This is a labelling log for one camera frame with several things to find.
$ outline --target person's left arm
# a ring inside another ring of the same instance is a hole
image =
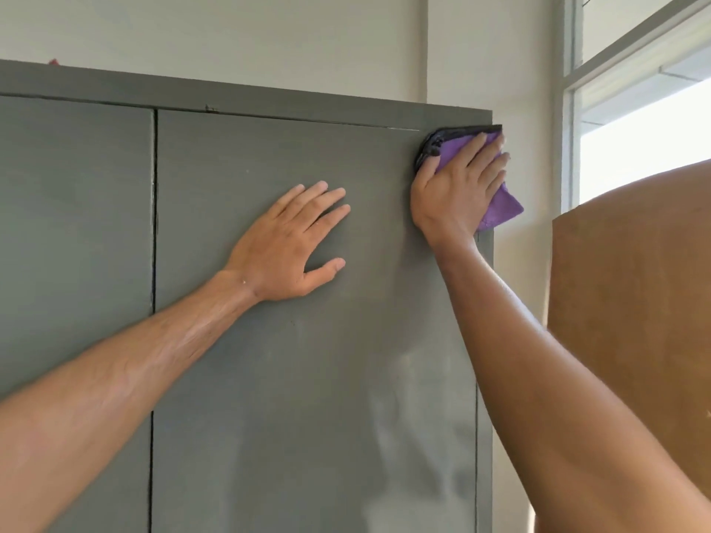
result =
[[[245,311],[260,301],[307,295],[336,276],[343,259],[304,272],[316,246],[350,211],[344,205],[321,216],[346,193],[327,187],[295,187],[204,286],[0,402],[3,531],[48,527]]]

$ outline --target finger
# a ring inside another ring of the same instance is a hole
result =
[[[304,275],[304,281],[301,283],[301,295],[309,295],[319,286],[331,282],[336,274],[346,266],[346,260],[343,258],[334,258],[323,267],[309,271]]]
[[[511,160],[511,155],[508,153],[503,153],[499,157],[493,160],[493,163],[487,166],[484,171],[479,176],[479,183],[484,187],[489,187],[491,182],[496,179],[496,176],[500,171],[506,168],[508,161]]]
[[[496,191],[501,188],[506,179],[506,170],[500,171],[493,179],[489,187],[486,187],[486,199],[490,202]]]
[[[315,223],[313,223],[311,228],[308,229],[308,232],[312,235],[314,246],[324,241],[328,233],[336,227],[336,224],[345,219],[350,212],[350,205],[342,205],[334,209],[332,212],[326,213]]]
[[[459,150],[459,153],[451,160],[452,164],[458,170],[465,170],[471,160],[476,157],[476,154],[482,150],[486,144],[486,133],[479,133],[470,142]]]
[[[306,230],[311,226],[319,215],[326,211],[333,204],[338,202],[341,198],[346,196],[346,189],[340,188],[326,192],[325,194],[314,198],[311,202],[306,204],[304,208],[298,213],[294,218],[294,221],[298,223],[303,230]]]
[[[424,189],[427,183],[430,182],[432,176],[437,171],[437,167],[440,165],[440,157],[427,157],[420,169],[417,171],[417,175],[414,178],[413,188]]]
[[[279,198],[267,211],[267,215],[270,217],[278,217],[282,211],[284,211],[287,208],[287,205],[291,203],[291,201],[296,198],[298,195],[300,195],[304,191],[304,186],[299,184],[296,187],[292,188],[289,190],[287,194]]]
[[[503,144],[506,142],[504,135],[499,135],[499,137],[494,140],[494,142],[487,145],[481,152],[471,161],[467,171],[469,175],[478,178],[481,173],[489,166],[496,156],[501,152]]]
[[[314,186],[309,187],[303,191],[300,195],[294,198],[287,208],[281,214],[284,220],[291,220],[298,215],[306,204],[311,202],[317,196],[321,196],[328,189],[328,183],[325,181],[319,181]]]

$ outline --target hand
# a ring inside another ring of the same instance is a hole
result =
[[[442,243],[471,243],[506,175],[504,168],[511,156],[497,157],[504,142],[501,135],[485,147],[486,134],[482,133],[436,175],[440,158],[424,161],[410,192],[410,208],[432,249]]]
[[[321,217],[346,196],[345,189],[326,189],[325,181],[307,190],[303,185],[294,187],[237,242],[224,271],[247,286],[258,301],[307,295],[332,281],[346,265],[342,258],[335,258],[322,268],[304,272],[311,253],[351,211],[351,206],[342,205]]]

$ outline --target microfiber cloth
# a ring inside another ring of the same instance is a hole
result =
[[[475,127],[442,128],[432,133],[425,142],[422,143],[420,154],[415,161],[415,171],[418,171],[427,157],[439,155],[439,172],[454,156],[461,150],[467,142],[470,142],[476,135],[486,133],[487,145],[492,143],[501,134],[501,125],[480,125]],[[484,214],[484,218],[477,229],[479,232],[497,227],[517,217],[523,213],[523,206],[514,198],[506,188],[504,183],[491,199],[491,204]]]

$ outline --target bright sky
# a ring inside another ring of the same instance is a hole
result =
[[[711,159],[711,80],[587,133],[580,203],[649,175]]]

